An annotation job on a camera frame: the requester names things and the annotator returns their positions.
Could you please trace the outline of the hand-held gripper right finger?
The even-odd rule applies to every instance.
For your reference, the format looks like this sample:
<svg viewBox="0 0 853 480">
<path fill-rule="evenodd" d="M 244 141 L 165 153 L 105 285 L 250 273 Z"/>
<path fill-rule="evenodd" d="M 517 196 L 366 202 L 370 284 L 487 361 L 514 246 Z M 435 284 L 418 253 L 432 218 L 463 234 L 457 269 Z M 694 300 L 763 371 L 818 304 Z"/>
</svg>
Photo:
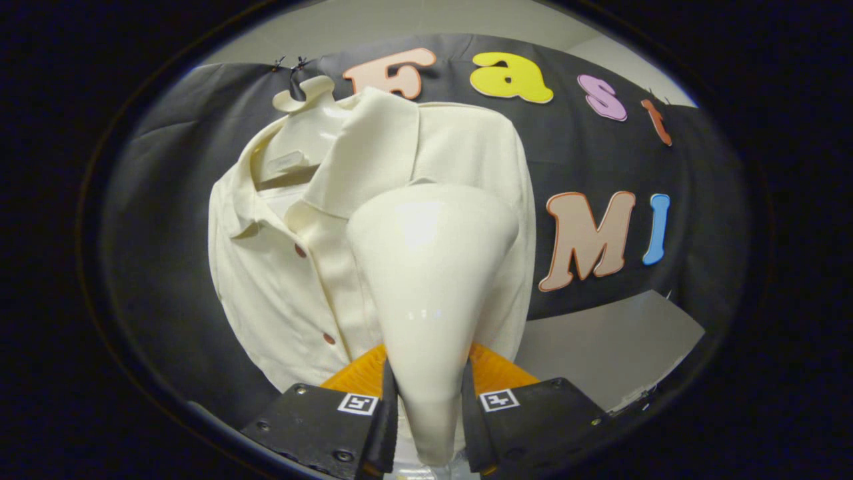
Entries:
<svg viewBox="0 0 853 480">
<path fill-rule="evenodd" d="M 557 476 L 608 423 L 568 380 L 540 381 L 478 343 L 463 370 L 461 411 L 467 462 L 478 476 Z"/>
</svg>

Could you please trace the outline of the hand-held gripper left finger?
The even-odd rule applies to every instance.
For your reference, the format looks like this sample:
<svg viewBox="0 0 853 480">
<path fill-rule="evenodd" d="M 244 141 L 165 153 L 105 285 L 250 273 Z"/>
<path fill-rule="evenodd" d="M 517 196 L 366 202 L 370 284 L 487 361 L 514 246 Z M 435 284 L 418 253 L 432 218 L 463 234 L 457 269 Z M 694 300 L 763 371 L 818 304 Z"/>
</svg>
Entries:
<svg viewBox="0 0 853 480">
<path fill-rule="evenodd" d="M 379 345 L 322 385 L 290 386 L 241 434 L 327 476 L 381 479 L 394 469 L 397 422 L 397 385 Z"/>
</svg>

